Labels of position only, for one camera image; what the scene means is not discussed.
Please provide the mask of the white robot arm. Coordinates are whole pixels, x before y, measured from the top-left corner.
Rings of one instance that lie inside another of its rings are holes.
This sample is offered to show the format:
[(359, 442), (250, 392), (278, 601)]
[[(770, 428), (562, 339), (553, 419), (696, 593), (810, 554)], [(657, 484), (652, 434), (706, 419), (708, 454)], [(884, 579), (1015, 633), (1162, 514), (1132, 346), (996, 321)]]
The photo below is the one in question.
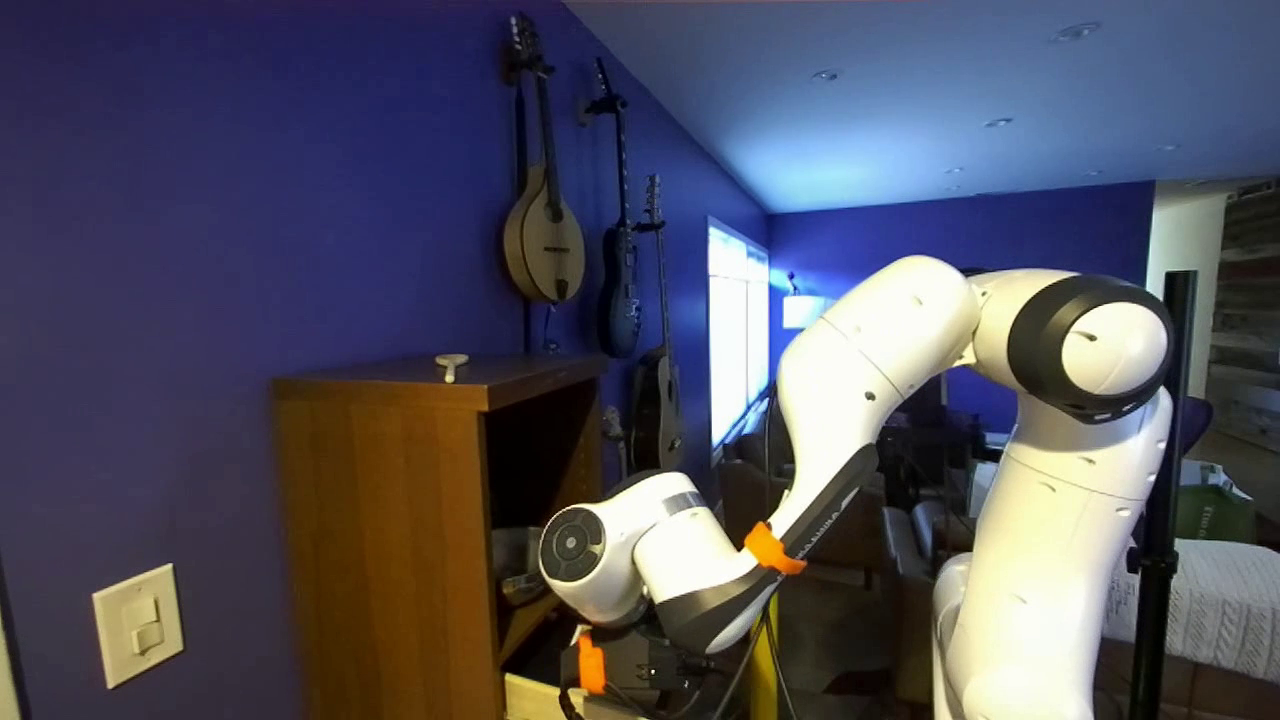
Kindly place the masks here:
[(580, 614), (580, 689), (652, 702), (657, 682), (619, 679), (630, 644), (673, 662), (730, 653), (853, 503), (892, 411), (971, 369), (1015, 392), (1015, 423), (971, 547), (932, 589), (932, 720), (1093, 720), (1106, 601), (1175, 417), (1169, 356), (1169, 308), (1123, 278), (884, 264), (786, 346), (794, 484), (747, 534), (680, 470), (539, 526), (535, 569)]

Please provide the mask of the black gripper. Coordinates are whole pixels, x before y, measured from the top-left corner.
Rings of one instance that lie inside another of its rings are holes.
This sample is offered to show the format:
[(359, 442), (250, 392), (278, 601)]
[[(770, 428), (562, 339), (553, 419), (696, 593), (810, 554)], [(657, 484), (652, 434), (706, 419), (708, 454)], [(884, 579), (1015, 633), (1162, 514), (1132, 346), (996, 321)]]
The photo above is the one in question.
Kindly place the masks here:
[(630, 713), (637, 720), (688, 720), (725, 679), (725, 662), (680, 653), (652, 628), (604, 633), (580, 622), (562, 653), (562, 713)]

